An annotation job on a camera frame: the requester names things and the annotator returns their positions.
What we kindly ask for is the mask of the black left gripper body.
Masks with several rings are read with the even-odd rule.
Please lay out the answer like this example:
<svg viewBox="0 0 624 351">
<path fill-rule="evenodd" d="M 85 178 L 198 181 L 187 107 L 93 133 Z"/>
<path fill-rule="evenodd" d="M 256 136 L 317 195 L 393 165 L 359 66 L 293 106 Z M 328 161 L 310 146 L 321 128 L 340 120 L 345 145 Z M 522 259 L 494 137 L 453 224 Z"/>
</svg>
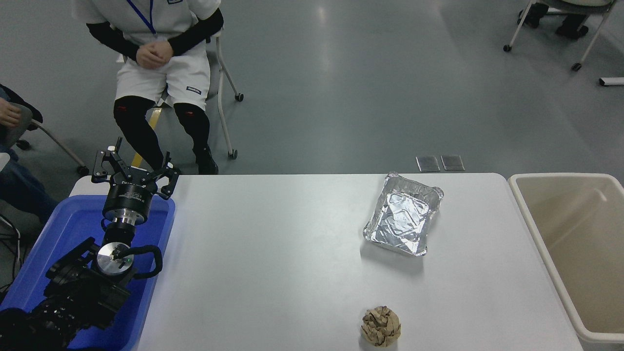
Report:
<svg viewBox="0 0 624 351">
<path fill-rule="evenodd" d="M 113 178 L 108 180 L 110 189 L 103 206 L 104 217 L 116 217 L 116 211 L 128 210 L 137 213 L 139 217 L 147 217 L 154 193 L 157 191 L 156 183 L 134 184 L 121 180 L 115 182 Z"/>
</svg>

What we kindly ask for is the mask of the person's right hand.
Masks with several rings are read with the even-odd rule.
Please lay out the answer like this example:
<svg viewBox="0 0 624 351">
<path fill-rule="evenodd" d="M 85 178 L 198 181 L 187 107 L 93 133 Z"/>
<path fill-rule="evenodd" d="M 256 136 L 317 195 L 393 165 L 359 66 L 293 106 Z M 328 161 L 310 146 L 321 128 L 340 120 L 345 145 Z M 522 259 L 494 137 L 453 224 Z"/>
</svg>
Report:
<svg viewBox="0 0 624 351">
<path fill-rule="evenodd" d="M 145 69 L 156 69 L 161 65 L 160 58 L 154 54 L 152 48 L 148 45 L 139 46 L 136 52 L 136 62 Z"/>
</svg>

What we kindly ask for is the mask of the person's hand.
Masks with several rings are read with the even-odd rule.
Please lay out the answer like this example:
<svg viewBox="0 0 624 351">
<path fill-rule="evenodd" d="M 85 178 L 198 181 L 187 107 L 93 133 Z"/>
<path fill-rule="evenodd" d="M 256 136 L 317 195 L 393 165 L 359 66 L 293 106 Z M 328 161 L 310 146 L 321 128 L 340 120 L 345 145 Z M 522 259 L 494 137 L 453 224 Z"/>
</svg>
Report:
<svg viewBox="0 0 624 351">
<path fill-rule="evenodd" d="M 0 124 L 7 128 L 16 128 L 21 122 L 21 109 L 4 99 L 0 100 Z"/>
</svg>

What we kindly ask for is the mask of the person's left hand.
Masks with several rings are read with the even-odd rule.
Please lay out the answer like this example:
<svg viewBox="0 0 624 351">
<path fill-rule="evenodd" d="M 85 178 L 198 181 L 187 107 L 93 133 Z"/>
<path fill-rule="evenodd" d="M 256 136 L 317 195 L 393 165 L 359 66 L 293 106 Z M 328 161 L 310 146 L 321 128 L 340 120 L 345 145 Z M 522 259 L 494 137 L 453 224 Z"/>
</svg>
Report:
<svg viewBox="0 0 624 351">
<path fill-rule="evenodd" d="M 167 64 L 174 56 L 174 50 L 167 40 L 154 41 L 148 44 L 150 53 L 159 58 L 162 64 Z"/>
</svg>

